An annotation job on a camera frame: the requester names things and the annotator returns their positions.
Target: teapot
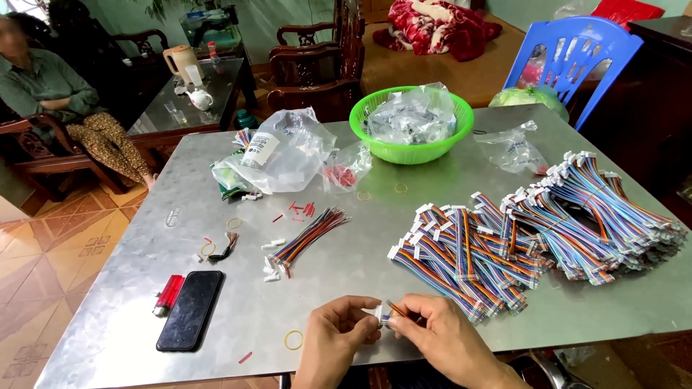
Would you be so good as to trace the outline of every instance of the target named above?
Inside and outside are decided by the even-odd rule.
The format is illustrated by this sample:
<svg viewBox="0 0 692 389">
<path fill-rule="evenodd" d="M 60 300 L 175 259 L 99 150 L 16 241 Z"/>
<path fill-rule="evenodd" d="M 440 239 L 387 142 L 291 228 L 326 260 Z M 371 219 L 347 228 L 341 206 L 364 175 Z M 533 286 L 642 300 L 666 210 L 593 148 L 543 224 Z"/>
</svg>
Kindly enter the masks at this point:
<svg viewBox="0 0 692 389">
<path fill-rule="evenodd" d="M 212 98 L 209 93 L 201 91 L 197 88 L 195 88 L 194 92 L 192 93 L 189 91 L 186 91 L 185 93 L 187 93 L 190 97 L 192 104 L 197 107 L 197 109 L 201 109 L 202 111 L 206 111 L 214 103 L 214 98 Z"/>
</svg>

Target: person's hand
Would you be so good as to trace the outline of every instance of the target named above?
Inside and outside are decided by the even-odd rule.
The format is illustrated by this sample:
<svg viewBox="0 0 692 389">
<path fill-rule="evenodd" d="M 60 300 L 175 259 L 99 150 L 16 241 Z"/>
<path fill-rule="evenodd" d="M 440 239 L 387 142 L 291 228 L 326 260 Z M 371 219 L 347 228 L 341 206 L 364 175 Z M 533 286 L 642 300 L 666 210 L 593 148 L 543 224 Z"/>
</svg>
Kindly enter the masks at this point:
<svg viewBox="0 0 692 389">
<path fill-rule="evenodd" d="M 64 109 L 70 103 L 70 98 L 61 98 L 59 100 L 43 100 L 39 102 L 41 107 L 48 111 L 59 111 Z"/>
<path fill-rule="evenodd" d="M 397 307 L 409 317 L 420 318 L 421 323 L 392 312 L 389 326 L 397 337 L 404 335 L 412 341 L 437 371 L 457 385 L 468 389 L 529 387 L 495 358 L 451 299 L 410 293 Z"/>
<path fill-rule="evenodd" d="M 361 344 L 380 339 L 377 318 L 362 309 L 374 309 L 381 303 L 372 297 L 343 296 L 313 310 L 293 387 L 336 388 Z"/>
</svg>

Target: smartphone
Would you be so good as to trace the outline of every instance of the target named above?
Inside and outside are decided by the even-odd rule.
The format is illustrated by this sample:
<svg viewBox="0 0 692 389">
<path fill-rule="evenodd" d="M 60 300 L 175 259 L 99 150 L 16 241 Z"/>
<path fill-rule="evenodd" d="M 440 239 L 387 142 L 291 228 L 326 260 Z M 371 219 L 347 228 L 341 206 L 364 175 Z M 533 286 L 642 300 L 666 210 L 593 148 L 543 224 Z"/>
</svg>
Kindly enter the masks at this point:
<svg viewBox="0 0 692 389">
<path fill-rule="evenodd" d="M 199 347 L 223 280 L 221 271 L 188 274 L 156 342 L 158 351 L 195 351 Z"/>
</svg>

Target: cabbage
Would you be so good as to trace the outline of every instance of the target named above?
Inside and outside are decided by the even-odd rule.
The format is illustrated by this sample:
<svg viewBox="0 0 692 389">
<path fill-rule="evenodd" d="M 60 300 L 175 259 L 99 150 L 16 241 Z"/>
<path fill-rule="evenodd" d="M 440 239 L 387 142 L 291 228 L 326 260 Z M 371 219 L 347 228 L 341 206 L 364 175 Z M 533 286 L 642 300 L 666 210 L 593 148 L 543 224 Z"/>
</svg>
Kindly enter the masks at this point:
<svg viewBox="0 0 692 389">
<path fill-rule="evenodd" d="M 547 85 L 539 88 L 506 88 L 493 97 L 488 107 L 506 107 L 508 105 L 523 105 L 540 103 L 558 114 L 565 122 L 570 121 L 567 108 L 558 100 L 558 93 Z"/>
</svg>

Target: green plastic basket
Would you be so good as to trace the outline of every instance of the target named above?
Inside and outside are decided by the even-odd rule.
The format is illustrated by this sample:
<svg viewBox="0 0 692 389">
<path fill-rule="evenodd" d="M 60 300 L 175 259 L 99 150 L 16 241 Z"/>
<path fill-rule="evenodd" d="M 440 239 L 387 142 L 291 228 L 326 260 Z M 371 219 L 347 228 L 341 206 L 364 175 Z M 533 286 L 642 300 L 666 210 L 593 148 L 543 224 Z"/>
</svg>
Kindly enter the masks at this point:
<svg viewBox="0 0 692 389">
<path fill-rule="evenodd" d="M 433 159 L 438 159 L 443 156 L 456 142 L 465 137 L 473 128 L 473 110 L 464 99 L 450 93 L 454 102 L 454 116 L 457 117 L 457 128 L 455 133 L 450 138 L 444 141 L 428 143 L 426 145 L 398 145 L 396 143 L 386 143 L 376 141 L 370 135 L 363 131 L 363 121 L 367 120 L 365 110 L 373 112 L 381 103 L 387 101 L 390 92 L 409 91 L 413 86 L 394 87 L 384 89 L 379 92 L 371 93 L 365 96 L 361 101 L 356 103 L 356 106 L 351 110 L 349 116 L 349 124 L 353 132 L 363 142 L 370 146 L 370 152 L 373 155 L 391 163 L 399 163 L 402 165 L 417 165 L 419 163 L 430 162 Z"/>
</svg>

